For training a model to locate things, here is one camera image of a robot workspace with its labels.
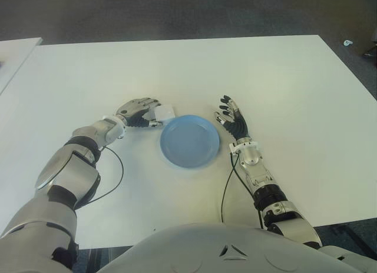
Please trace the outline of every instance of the robotic finger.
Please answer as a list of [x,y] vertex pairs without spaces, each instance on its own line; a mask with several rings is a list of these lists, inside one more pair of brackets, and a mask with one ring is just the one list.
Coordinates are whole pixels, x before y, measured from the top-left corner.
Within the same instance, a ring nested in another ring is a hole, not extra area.
[[223,115],[226,117],[220,115],[220,113],[216,111],[214,113],[216,121],[222,124],[236,140],[248,137],[249,133],[247,130],[246,121],[244,120],[237,104],[227,95],[224,95],[224,98],[222,98],[220,101],[226,104],[219,106],[220,109],[223,110]]
[[150,110],[161,104],[157,99],[141,98],[127,102],[118,108],[115,115],[119,117],[126,126],[130,127],[158,127],[162,126],[161,122],[147,120],[143,116]]

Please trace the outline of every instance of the black cable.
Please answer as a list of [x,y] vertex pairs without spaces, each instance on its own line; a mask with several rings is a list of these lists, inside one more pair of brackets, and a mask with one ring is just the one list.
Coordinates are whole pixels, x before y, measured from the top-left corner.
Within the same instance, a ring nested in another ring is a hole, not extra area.
[[[234,173],[236,173],[236,176],[237,176],[238,180],[240,180],[240,182],[242,183],[242,185],[245,187],[245,189],[248,191],[248,193],[250,194],[250,196],[253,198],[253,194],[252,194],[251,190],[246,186],[246,184],[243,182],[243,180],[241,179],[240,175],[238,174],[238,172],[236,170],[237,161],[236,161],[235,164],[233,164],[233,157],[230,156],[230,162],[232,163],[232,167],[233,167]],[[263,229],[262,215],[260,214],[260,211],[258,211],[258,216],[259,216],[260,228]]]
[[108,148],[108,147],[104,147],[102,150],[104,149],[108,149],[109,151],[111,151],[119,160],[120,162],[120,165],[122,167],[122,175],[120,176],[120,180],[118,182],[118,184],[113,188],[111,189],[110,191],[108,191],[107,193],[105,193],[104,195],[101,195],[100,197],[96,198],[96,199],[93,199],[92,201],[88,202],[87,204],[83,205],[83,206],[86,206],[88,204],[91,204],[92,202],[95,202],[95,201],[98,201],[99,199],[103,198],[104,196],[110,194],[111,192],[113,192],[116,188],[118,188],[118,186],[120,185],[120,183],[122,183],[122,180],[123,180],[123,175],[124,175],[124,166],[123,166],[123,162],[122,162],[122,159],[120,159],[120,157],[117,155],[117,153],[115,151],[113,151],[111,148]]
[[258,211],[258,216],[259,216],[260,228],[263,229],[262,215],[260,214],[260,211]]
[[[236,163],[239,159],[240,155],[238,154],[237,156],[237,159],[236,159]],[[233,162],[233,158],[232,158],[232,153],[230,154],[230,159],[231,161]],[[224,205],[224,199],[225,199],[225,192],[226,192],[226,189],[228,187],[228,183],[229,183],[229,180],[230,180],[230,177],[233,173],[233,171],[235,171],[235,166],[232,166],[232,171],[230,171],[230,174],[229,174],[229,177],[228,177],[228,180],[226,181],[226,185],[225,185],[225,188],[224,188],[224,193],[223,193],[223,198],[221,200],[221,208],[220,208],[220,212],[221,212],[221,222],[224,223],[224,216],[223,216],[223,205]]]

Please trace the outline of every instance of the robot forearm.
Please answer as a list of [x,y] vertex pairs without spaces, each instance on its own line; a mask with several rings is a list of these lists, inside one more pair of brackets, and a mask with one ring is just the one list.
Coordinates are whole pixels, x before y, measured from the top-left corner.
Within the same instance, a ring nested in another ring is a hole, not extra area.
[[239,179],[253,197],[255,208],[262,212],[267,230],[311,247],[322,246],[314,228],[295,205],[288,201],[263,165],[263,157],[257,149],[257,143],[249,137],[246,121],[238,106],[226,95],[221,102],[226,104],[220,105],[225,116],[218,112],[214,116],[236,139],[236,143],[229,146],[231,153],[239,156],[237,162],[245,174],[244,179]]
[[1,272],[70,272],[76,261],[75,210],[94,196],[100,183],[95,168],[101,152],[126,126],[157,126],[142,116],[155,99],[135,99],[115,116],[76,129],[48,161],[35,184],[33,199],[12,218],[0,239]]

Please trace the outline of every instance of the table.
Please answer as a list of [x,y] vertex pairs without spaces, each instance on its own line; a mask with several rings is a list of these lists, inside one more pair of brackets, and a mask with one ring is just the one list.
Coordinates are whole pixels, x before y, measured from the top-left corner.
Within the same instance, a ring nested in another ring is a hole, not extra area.
[[[0,96],[0,228],[32,198],[40,170],[75,128],[143,96],[214,123],[219,154],[181,169],[161,154],[161,129],[129,128],[110,146],[125,165],[122,184],[77,211],[80,247],[219,222],[233,140],[213,118],[223,94],[241,107],[266,166],[313,226],[376,216],[377,102],[319,36],[271,36],[36,47]],[[101,195],[120,167],[104,151],[98,169]],[[259,224],[235,178],[224,220]]]
[[0,41],[0,94],[41,38]]

